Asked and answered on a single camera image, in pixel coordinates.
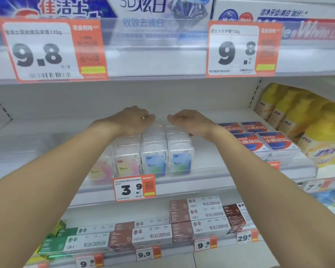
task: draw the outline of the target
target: right arm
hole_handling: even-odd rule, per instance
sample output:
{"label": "right arm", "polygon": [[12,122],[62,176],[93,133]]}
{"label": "right arm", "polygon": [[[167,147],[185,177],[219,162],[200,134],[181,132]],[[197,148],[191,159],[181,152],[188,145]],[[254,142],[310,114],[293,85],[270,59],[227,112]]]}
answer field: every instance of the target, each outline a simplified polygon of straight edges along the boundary
{"label": "right arm", "polygon": [[335,215],[323,204],[199,112],[182,110],[168,120],[216,145],[248,213],[281,267],[335,267]]}

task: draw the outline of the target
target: floor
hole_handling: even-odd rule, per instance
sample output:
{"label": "floor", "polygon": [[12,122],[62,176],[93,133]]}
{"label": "floor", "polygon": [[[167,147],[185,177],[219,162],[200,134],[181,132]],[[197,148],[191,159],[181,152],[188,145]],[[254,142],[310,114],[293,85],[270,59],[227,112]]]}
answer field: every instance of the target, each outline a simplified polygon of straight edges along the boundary
{"label": "floor", "polygon": [[128,263],[112,268],[270,268],[278,266],[265,242],[217,248],[155,260]]}

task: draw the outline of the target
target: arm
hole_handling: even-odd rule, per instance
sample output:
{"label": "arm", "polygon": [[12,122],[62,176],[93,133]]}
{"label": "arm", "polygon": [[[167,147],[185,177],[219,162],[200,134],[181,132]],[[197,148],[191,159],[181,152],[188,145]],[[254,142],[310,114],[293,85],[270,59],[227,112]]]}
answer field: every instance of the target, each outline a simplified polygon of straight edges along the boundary
{"label": "arm", "polygon": [[144,109],[125,108],[0,179],[0,267],[23,267],[105,148],[119,136],[143,132],[154,119]]}
{"label": "arm", "polygon": [[216,145],[281,267],[335,267],[335,216],[324,205],[199,112],[183,110],[168,120]]}

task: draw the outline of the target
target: barcode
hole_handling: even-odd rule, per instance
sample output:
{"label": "barcode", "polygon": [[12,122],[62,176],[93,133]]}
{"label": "barcode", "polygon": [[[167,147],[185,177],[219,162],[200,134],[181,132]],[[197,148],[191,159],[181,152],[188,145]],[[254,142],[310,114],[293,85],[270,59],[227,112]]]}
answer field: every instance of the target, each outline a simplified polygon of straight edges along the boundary
{"label": "barcode", "polygon": [[152,189],[154,187],[154,183],[152,181],[145,182],[146,189]]}
{"label": "barcode", "polygon": [[31,79],[48,79],[48,78],[71,78],[69,72],[43,72],[43,73],[29,73]]}

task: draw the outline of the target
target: left hand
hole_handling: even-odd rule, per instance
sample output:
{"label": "left hand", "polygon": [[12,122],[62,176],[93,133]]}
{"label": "left hand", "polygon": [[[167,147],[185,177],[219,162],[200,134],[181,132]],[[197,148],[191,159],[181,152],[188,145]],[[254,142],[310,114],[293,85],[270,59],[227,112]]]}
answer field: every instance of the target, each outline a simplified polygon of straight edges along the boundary
{"label": "left hand", "polygon": [[116,137],[133,136],[145,131],[154,120],[155,115],[150,115],[146,109],[133,106],[127,107],[110,117],[98,119],[90,127],[99,127],[107,130],[107,132],[113,132]]}

